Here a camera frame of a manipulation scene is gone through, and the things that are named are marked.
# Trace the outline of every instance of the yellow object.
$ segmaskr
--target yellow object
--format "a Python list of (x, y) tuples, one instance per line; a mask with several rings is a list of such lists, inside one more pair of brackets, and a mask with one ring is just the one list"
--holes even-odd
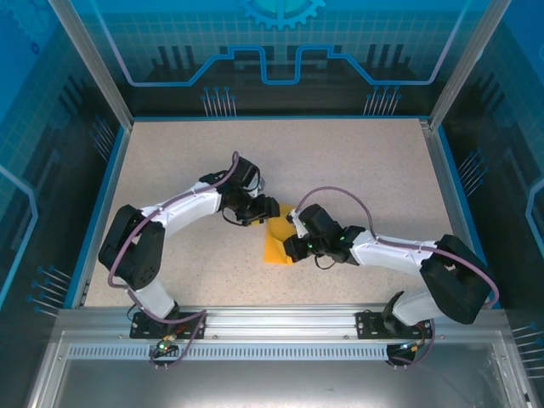
[(292, 259), (286, 255), (283, 241), (297, 233), (295, 227), (289, 224), (286, 216), (294, 206), (280, 204), (280, 216), (269, 218), (264, 238), (264, 262), (269, 264), (291, 265)]

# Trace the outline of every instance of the metal extrusion frame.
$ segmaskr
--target metal extrusion frame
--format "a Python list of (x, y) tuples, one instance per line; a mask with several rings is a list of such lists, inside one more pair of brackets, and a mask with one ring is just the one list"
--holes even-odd
[(121, 125), (131, 130), (133, 116), (108, 72), (79, 14), (69, 0), (48, 0)]
[(450, 79), (445, 84), (429, 116), (431, 129), (437, 130), (444, 120), (446, 113), (450, 110), (462, 86), (484, 52), (487, 42), (491, 39), (495, 29), (501, 22), (502, 16), (506, 13), (511, 1), (490, 0), (461, 58), (457, 62), (456, 68), (451, 73)]
[[(392, 341), (358, 340), (354, 315), (381, 304), (209, 308), (206, 335), (188, 360), (386, 360)], [(201, 308), (184, 308), (186, 312)], [(68, 360), (148, 360), (152, 340), (132, 340), (125, 308), (59, 312), (29, 407), (53, 406)], [(490, 343), (512, 407), (526, 407), (520, 381), (512, 383), (516, 358), (502, 310), (485, 310), (473, 325), (436, 321), (437, 344)]]
[[(453, 172), (456, 170), (453, 170), (448, 163), (444, 143), (439, 136), (439, 126), (431, 128), (428, 120), (421, 120), (421, 125), (423, 136), (427, 141), (429, 155), (433, 162), (436, 178), (439, 182), (446, 211), (450, 218), (451, 228), (455, 235), (459, 236), (469, 247), (483, 258), (484, 254), (478, 241), (478, 237), (474, 237), (468, 227), (467, 216), (462, 209), (459, 190), (457, 189), (454, 180), (456, 175), (453, 174)], [(503, 310), (500, 310), (500, 313), (502, 313), (503, 319), (507, 321), (506, 313)], [(501, 341), (491, 343), (496, 355), (498, 368), (497, 376), (500, 376), (503, 379), (504, 389), (508, 400), (519, 400), (521, 394), (527, 395), (531, 406), (540, 407), (541, 401), (530, 386), (530, 380), (527, 377), (516, 344), (512, 339), (512, 333), (508, 329), (501, 334)], [(527, 407), (526, 400), (519, 401), (519, 403), (520, 406)]]

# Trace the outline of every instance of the beige table surface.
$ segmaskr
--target beige table surface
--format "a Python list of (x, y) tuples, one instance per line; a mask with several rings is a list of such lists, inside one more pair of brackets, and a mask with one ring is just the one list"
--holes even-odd
[[(451, 232), (417, 119), (137, 122), (108, 228), (119, 207), (165, 201), (228, 168), (233, 150), (261, 168), (264, 193), (280, 202), (296, 204), (315, 187), (335, 185), (370, 207), (379, 234), (438, 240)], [(347, 196), (322, 192), (313, 202), (342, 226), (367, 226)], [(378, 267), (319, 270), (311, 258), (264, 263), (264, 228), (235, 227), (220, 214), (201, 218), (167, 241), (161, 281), (183, 305), (385, 303), (422, 284)], [(123, 291), (107, 286), (106, 272), (97, 262), (86, 305), (130, 305)]]

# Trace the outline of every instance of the gear icon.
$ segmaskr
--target gear icon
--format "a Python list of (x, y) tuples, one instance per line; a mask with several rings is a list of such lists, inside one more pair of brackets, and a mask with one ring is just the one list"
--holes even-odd
[(0, 10), (11, 11), (19, 28), (36, 41), (49, 28), (47, 0), (0, 0)]
[(294, 29), (297, 24), (306, 24), (308, 17), (317, 15), (318, 7), (325, 6), (325, 0), (241, 0), (241, 6), (255, 24), (283, 30), (285, 26)]

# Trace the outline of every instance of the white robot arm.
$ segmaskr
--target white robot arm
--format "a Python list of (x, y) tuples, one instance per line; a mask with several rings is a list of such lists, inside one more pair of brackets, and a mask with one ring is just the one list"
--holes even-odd
[(490, 292), (488, 284), (472, 270), (437, 254), (453, 254), (488, 274), (485, 265), (455, 236), (407, 241), (378, 236), (363, 227), (342, 228), (317, 204), (300, 212), (293, 210), (287, 219), (297, 231), (284, 242), (293, 262), (311, 255), (328, 256), (336, 263), (382, 266), (422, 279), (424, 287), (397, 293), (383, 311), (384, 324), (392, 333), (443, 315), (470, 324)]
[[(258, 167), (239, 157), (227, 181), (214, 188), (226, 173), (208, 174), (181, 195), (154, 206), (141, 209), (122, 207), (105, 237), (99, 261), (111, 270), (123, 252), (114, 276), (123, 280), (139, 304), (159, 319), (175, 318), (177, 309), (157, 277), (166, 239), (197, 219), (226, 208), (235, 213), (240, 226), (262, 223), (267, 218), (280, 215), (278, 203), (260, 194), (264, 180)], [(145, 224), (127, 250), (122, 251), (130, 234), (149, 217), (150, 222)]]

